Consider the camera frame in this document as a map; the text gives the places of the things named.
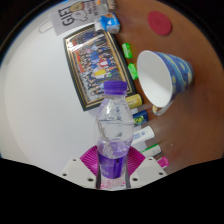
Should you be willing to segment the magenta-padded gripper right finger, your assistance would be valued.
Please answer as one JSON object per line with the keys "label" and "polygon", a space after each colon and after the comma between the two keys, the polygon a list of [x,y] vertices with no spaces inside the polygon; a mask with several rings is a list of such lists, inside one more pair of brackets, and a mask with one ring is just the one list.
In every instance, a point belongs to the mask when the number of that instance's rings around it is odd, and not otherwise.
{"label": "magenta-padded gripper right finger", "polygon": [[126,186],[140,188],[166,176],[166,172],[153,157],[145,157],[131,147],[127,157]]}

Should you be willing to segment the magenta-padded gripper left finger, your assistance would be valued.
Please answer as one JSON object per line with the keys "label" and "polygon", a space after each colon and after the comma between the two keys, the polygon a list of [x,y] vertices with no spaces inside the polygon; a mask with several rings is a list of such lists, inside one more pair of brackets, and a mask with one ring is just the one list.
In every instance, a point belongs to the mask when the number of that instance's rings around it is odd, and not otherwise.
{"label": "magenta-padded gripper left finger", "polygon": [[97,147],[93,146],[80,158],[72,158],[60,176],[78,186],[96,189],[98,173]]}

